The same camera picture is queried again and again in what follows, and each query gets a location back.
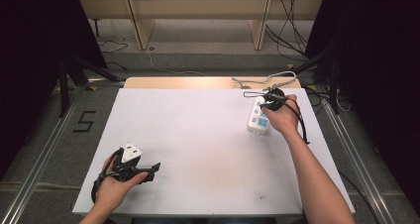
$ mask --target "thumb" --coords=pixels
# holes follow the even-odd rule
[[[148,176],[147,172],[141,172],[136,174],[136,176],[132,177],[130,180],[126,181],[126,183],[130,186],[130,187],[134,187],[137,184],[139,184],[143,179],[146,178],[146,176]]]

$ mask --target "white tabletop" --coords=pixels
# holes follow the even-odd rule
[[[304,89],[283,91],[298,96],[309,147],[355,212]],[[154,181],[134,187],[115,214],[301,214],[289,149],[271,127],[265,136],[248,132],[255,99],[245,98],[243,92],[120,89],[73,212],[84,215],[90,210],[90,191],[104,161],[130,142],[143,151],[138,168],[161,163],[160,171]]]

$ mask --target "human arm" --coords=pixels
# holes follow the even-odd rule
[[[296,95],[286,96],[298,111]],[[277,111],[263,108],[271,126],[284,137],[296,169],[303,208],[309,223],[355,223],[349,206],[333,180],[297,131],[298,119],[286,106]]]
[[[108,170],[111,170],[117,158],[114,158]],[[108,216],[123,203],[129,190],[141,182],[147,175],[146,172],[141,172],[125,182],[119,181],[112,176],[105,177],[99,186],[95,203],[89,213],[80,221],[80,224],[104,223]]]

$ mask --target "person's right hand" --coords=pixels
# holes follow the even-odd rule
[[[294,94],[286,96],[286,103],[290,105],[296,112],[300,112],[299,108],[297,107],[296,103],[292,100],[296,101],[297,97]],[[263,108],[262,112],[266,115],[271,126],[280,132],[283,136],[297,132],[297,123],[298,118],[296,115],[286,106],[281,106],[278,110],[272,111],[267,108]]]

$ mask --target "gray carpet floor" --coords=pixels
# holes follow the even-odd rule
[[[152,68],[147,54],[105,54],[107,61],[126,66],[124,70],[116,64],[109,64],[110,72],[120,76],[180,76],[197,74],[174,74],[156,70],[156,68],[186,71],[194,70],[206,75],[218,76],[267,76],[287,70],[286,64],[296,64],[294,60],[277,55],[152,55],[156,68]],[[90,78],[100,77],[86,70]],[[299,74],[302,84],[311,83],[311,71]],[[59,143],[40,179],[40,183],[32,194],[19,223],[76,223],[81,217],[71,213],[79,188],[90,166],[97,145],[111,112],[119,86],[98,86],[95,90],[86,89],[66,125]],[[317,97],[309,95],[311,101],[317,103]],[[59,92],[54,91],[47,103],[39,122],[30,136],[28,144],[22,148],[9,171],[2,179],[0,189],[0,213],[5,213],[8,205],[17,193],[20,184],[25,180],[42,148],[47,142],[54,125],[58,121],[60,108]],[[75,133],[74,130],[85,129],[86,125],[78,124],[83,111],[95,111],[87,114],[85,119],[93,121],[89,132]],[[352,180],[360,189],[354,169],[335,132],[325,109],[315,106],[318,122],[329,145],[337,168]],[[381,194],[384,196],[396,223],[420,223],[410,203],[400,190],[398,184],[388,171],[380,155],[373,151],[372,143],[366,132],[357,109],[341,112],[351,138],[362,155],[367,169],[372,175]],[[355,204],[357,223],[374,223],[368,206],[363,202],[356,190],[344,180],[347,191]],[[118,223],[130,223],[130,217],[113,218]],[[289,223],[294,217],[279,217],[277,223]]]

